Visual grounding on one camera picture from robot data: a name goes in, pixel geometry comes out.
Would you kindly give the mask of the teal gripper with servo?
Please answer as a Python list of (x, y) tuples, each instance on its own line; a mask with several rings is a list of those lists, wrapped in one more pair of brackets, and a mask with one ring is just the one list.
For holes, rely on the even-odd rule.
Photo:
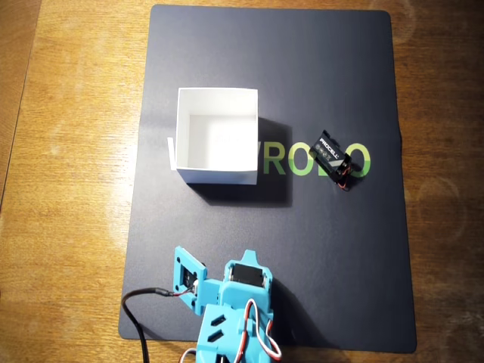
[(273, 275), (268, 267), (259, 264), (255, 250), (245, 250), (241, 259), (229, 260), (221, 281), (207, 274), (207, 268), (197, 273), (197, 315), (202, 315), (208, 305), (242, 309), (249, 299), (264, 311), (271, 311)]

